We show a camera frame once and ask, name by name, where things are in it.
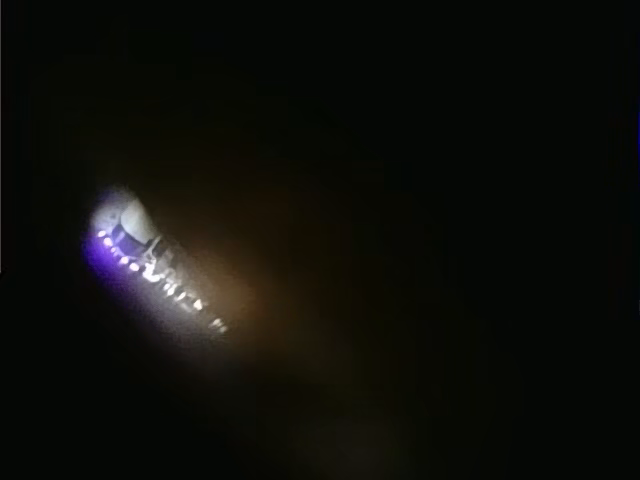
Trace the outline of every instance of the illuminated object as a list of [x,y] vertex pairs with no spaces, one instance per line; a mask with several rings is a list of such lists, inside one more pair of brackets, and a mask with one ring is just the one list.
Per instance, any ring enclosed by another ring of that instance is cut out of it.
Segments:
[[153,274],[153,264],[147,263],[144,266],[144,272],[142,272],[142,276],[150,281],[151,283],[159,282],[162,279],[162,275],[154,275]]

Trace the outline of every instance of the glowing light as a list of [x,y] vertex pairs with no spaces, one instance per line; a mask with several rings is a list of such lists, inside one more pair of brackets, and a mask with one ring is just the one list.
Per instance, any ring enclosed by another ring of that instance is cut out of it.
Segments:
[[153,274],[153,264],[147,263],[144,266],[144,272],[142,272],[142,276],[149,280],[151,283],[159,282],[162,278],[162,275],[154,275]]

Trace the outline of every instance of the dark background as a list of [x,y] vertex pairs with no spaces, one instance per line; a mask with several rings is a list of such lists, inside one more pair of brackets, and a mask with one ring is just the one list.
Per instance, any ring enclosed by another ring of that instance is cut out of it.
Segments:
[[[251,17],[5,8],[24,448],[221,478],[522,478],[567,460],[566,337],[533,297],[562,296],[537,263],[571,243],[549,234],[566,217],[536,227],[575,212],[539,207],[570,178],[543,159],[573,133],[550,94],[577,88],[557,74],[576,42],[545,57],[518,25]],[[224,259],[241,353],[223,373],[150,345],[89,271],[82,232],[112,183],[214,282],[207,251]]]

